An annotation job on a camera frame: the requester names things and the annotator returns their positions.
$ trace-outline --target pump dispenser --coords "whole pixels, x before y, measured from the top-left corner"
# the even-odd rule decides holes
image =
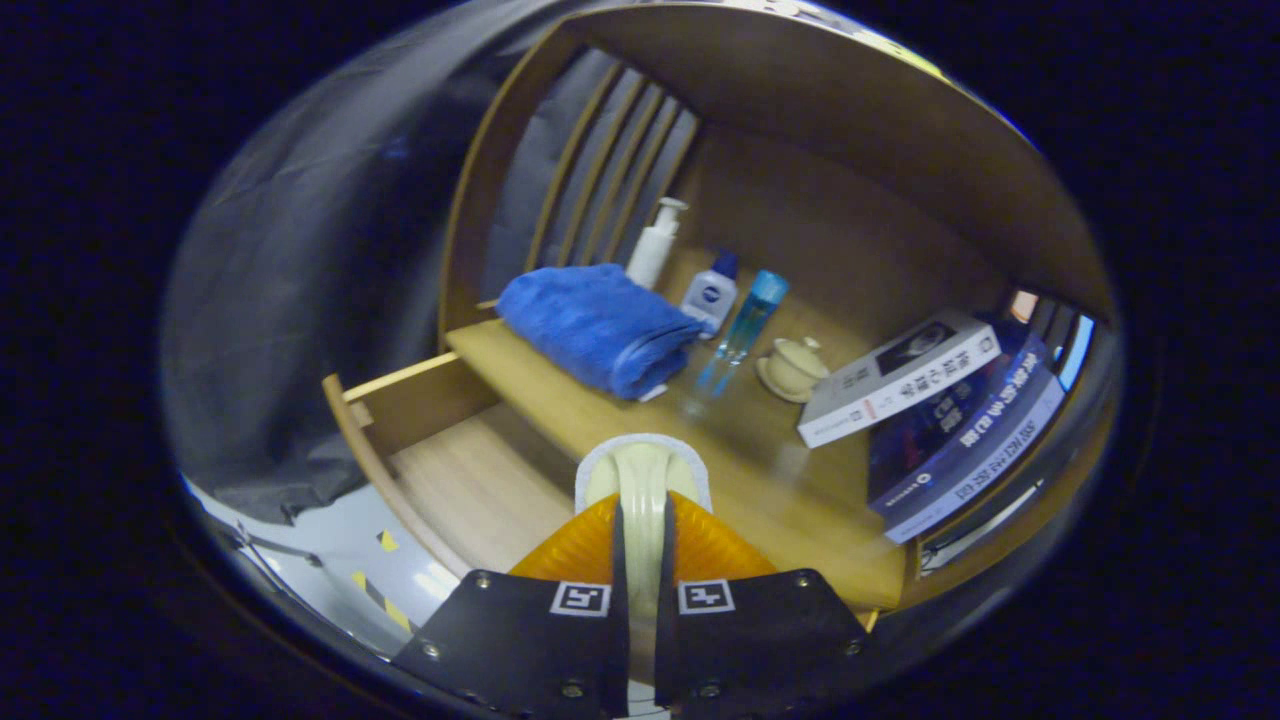
[[[653,290],[662,273],[662,264],[667,261],[667,252],[676,240],[676,231],[680,229],[677,220],[681,210],[687,210],[689,204],[675,197],[663,197],[658,201],[658,219],[640,233],[640,241],[631,252],[631,261],[627,263],[627,277],[637,286]]]

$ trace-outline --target wooden shelf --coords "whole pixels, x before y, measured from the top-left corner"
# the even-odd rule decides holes
[[[867,509],[867,434],[806,448],[795,429],[800,406],[769,395],[749,363],[710,398],[696,387],[712,360],[699,345],[667,393],[636,404],[582,386],[500,320],[454,331],[448,343],[575,461],[620,434],[680,438],[707,464],[716,514],[778,569],[814,568],[854,606],[897,605],[905,550]]]
[[[413,511],[472,568],[511,570],[573,516],[576,465],[507,405],[387,460]]]

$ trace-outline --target ceramic cup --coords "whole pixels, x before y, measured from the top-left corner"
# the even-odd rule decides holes
[[[818,380],[831,374],[814,352],[820,347],[818,342],[812,337],[804,340],[804,343],[774,340],[773,352],[764,365],[769,382],[788,395],[808,393]]]

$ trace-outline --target bottle cap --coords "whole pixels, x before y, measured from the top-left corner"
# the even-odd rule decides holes
[[[728,250],[721,250],[716,263],[712,265],[712,270],[717,272],[731,281],[737,279],[737,255],[730,252]]]
[[[782,275],[777,275],[768,270],[760,270],[755,274],[755,282],[751,283],[751,295],[764,300],[765,302],[772,302],[777,305],[782,302],[782,296],[787,293],[790,284],[787,281],[782,279]]]

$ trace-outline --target folded towel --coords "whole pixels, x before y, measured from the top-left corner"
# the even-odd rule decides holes
[[[502,291],[497,309],[575,378],[626,400],[680,372],[703,329],[612,264],[526,273]]]

